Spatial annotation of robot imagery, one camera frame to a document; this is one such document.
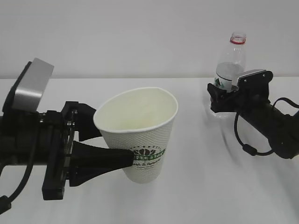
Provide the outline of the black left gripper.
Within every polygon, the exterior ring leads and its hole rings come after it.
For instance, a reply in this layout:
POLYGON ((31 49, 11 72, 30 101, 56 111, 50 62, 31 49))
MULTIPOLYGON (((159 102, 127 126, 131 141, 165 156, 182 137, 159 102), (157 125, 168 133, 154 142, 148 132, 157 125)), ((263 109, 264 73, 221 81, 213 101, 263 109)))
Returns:
MULTIPOLYGON (((79 141, 101 137, 93 116, 96 110, 67 101, 60 112, 25 112, 6 108, 0 118, 0 164, 6 166, 45 165, 42 185, 44 200, 62 200, 67 177, 65 161, 75 128, 79 141)), ((133 165, 134 153, 73 143, 69 165, 69 186, 77 187, 99 175, 133 165)))

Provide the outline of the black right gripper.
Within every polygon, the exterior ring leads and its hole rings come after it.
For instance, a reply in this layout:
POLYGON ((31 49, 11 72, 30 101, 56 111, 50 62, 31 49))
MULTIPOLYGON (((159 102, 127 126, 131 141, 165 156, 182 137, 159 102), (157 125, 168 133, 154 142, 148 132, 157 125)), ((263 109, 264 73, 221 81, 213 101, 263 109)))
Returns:
POLYGON ((240 114, 249 114, 256 112, 271 115, 273 112, 269 101, 269 84, 227 93, 226 90, 209 83, 207 91, 210 94, 210 109, 214 113, 239 112, 240 114))

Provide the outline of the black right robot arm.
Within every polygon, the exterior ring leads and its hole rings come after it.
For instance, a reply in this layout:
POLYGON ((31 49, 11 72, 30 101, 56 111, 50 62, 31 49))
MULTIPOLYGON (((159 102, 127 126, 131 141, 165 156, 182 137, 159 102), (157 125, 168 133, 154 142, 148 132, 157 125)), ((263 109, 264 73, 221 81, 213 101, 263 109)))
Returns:
POLYGON ((237 89, 227 92, 208 83, 211 110, 234 112, 234 133, 242 149, 252 156, 268 156, 275 153, 283 159, 292 159, 299 154, 299 114, 283 114, 269 101, 269 82, 273 73, 269 70, 250 70, 237 79, 237 89), (237 122, 245 119, 268 139, 268 152, 258 152, 241 141, 237 122))

